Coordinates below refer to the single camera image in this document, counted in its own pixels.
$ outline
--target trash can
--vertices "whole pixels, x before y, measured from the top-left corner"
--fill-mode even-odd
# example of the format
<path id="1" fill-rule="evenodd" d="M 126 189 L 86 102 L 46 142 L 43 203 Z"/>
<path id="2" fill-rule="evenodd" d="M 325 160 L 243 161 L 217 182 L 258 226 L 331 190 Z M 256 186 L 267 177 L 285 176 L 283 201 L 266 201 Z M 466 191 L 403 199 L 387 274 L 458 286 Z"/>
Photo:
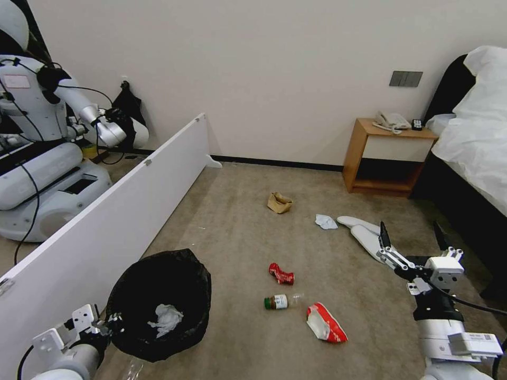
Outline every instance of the trash can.
<path id="1" fill-rule="evenodd" d="M 158 305 L 172 305 L 183 318 L 174 330 L 157 338 Z M 211 307 L 211 275 L 190 249 L 166 251 L 131 265 L 115 284 L 106 320 L 121 315 L 112 343 L 126 354 L 149 362 L 167 359 L 199 343 Z"/>

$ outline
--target brown paper bag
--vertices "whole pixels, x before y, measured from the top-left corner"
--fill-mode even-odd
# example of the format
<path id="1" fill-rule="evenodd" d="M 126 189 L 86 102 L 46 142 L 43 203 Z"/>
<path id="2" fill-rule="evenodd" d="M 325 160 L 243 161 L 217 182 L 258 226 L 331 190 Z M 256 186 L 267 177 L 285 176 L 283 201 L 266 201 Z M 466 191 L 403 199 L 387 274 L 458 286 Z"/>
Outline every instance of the brown paper bag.
<path id="1" fill-rule="evenodd" d="M 268 207 L 277 214 L 283 214 L 289 211 L 292 203 L 292 199 L 284 197 L 279 192 L 274 192 L 269 195 Z"/>

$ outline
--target red snack bag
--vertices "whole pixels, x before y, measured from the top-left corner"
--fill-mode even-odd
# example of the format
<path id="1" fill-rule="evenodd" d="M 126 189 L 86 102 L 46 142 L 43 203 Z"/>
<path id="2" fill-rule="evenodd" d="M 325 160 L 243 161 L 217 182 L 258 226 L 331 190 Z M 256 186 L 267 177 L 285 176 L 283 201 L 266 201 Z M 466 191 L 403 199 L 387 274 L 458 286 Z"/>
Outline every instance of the red snack bag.
<path id="1" fill-rule="evenodd" d="M 320 302 L 314 303 L 306 311 L 306 324 L 318 339 L 331 343 L 342 343 L 349 340 L 338 321 Z"/>
<path id="2" fill-rule="evenodd" d="M 288 285 L 294 284 L 294 273 L 287 273 L 280 269 L 277 263 L 271 263 L 268 268 L 269 274 L 276 277 L 279 284 L 285 283 Z"/>

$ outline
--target wooden nightstand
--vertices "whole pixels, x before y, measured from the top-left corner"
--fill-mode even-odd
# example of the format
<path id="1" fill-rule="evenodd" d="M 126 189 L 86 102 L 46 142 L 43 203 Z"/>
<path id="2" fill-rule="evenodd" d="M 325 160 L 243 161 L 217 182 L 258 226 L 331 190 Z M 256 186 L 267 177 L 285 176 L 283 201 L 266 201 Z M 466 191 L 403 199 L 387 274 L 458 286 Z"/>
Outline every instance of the wooden nightstand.
<path id="1" fill-rule="evenodd" d="M 428 129 L 394 135 L 372 122 L 355 121 L 343 167 L 347 190 L 408 197 L 438 137 Z"/>

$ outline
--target white panel board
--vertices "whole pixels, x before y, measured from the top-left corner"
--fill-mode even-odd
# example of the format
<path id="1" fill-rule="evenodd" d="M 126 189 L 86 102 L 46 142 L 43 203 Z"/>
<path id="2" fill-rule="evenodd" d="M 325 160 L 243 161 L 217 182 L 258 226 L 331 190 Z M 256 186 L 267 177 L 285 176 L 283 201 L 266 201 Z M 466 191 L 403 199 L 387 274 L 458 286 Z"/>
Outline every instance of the white panel board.
<path id="1" fill-rule="evenodd" d="M 136 262 L 202 169 L 208 155 L 200 114 L 0 280 L 0 379 L 15 378 L 35 335 L 70 318 L 85 303 L 102 310 L 123 271 Z M 43 369 L 32 352 L 23 378 Z"/>
<path id="2" fill-rule="evenodd" d="M 363 157 L 424 162 L 432 145 L 430 139 L 369 136 Z"/>

